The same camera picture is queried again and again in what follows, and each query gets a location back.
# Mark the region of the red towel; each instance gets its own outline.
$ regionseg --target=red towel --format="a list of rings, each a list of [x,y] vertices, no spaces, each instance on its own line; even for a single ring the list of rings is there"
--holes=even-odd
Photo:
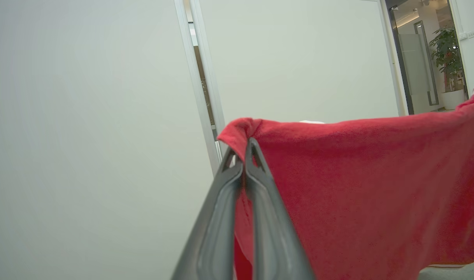
[[[243,158],[249,137],[318,279],[409,280],[431,264],[474,262],[474,96],[452,113],[338,124],[236,119],[219,139]],[[245,195],[235,235],[244,253],[237,276],[250,279]]]

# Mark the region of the floor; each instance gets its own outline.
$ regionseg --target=floor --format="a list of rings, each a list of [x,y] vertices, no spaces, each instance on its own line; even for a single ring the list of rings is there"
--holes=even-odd
[[[423,269],[418,280],[474,280],[474,263],[461,269]]]

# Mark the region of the red fabric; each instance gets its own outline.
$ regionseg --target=red fabric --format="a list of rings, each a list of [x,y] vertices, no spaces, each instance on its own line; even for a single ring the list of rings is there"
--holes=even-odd
[[[452,113],[338,124],[237,119],[219,139],[244,158],[249,137],[318,279],[409,280],[430,264],[474,262],[474,96]],[[245,195],[235,234],[252,263]],[[241,262],[237,274],[250,269]]]

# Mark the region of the red cloth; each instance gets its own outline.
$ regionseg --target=red cloth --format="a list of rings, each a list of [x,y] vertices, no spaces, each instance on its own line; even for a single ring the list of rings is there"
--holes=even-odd
[[[474,262],[474,96],[452,113],[338,124],[236,119],[219,139],[244,158],[249,137],[318,279],[409,280],[430,264]],[[252,263],[245,195],[235,235]],[[251,275],[242,263],[237,275]]]

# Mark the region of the white wall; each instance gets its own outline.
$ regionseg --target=white wall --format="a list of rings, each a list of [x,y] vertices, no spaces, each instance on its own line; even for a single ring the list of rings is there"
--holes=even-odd
[[[0,280],[166,280],[211,181],[173,0],[0,0]]]
[[[474,31],[474,0],[450,0],[459,34]],[[474,37],[459,41],[469,94],[474,88]]]
[[[200,2],[227,123],[399,114],[377,2]]]

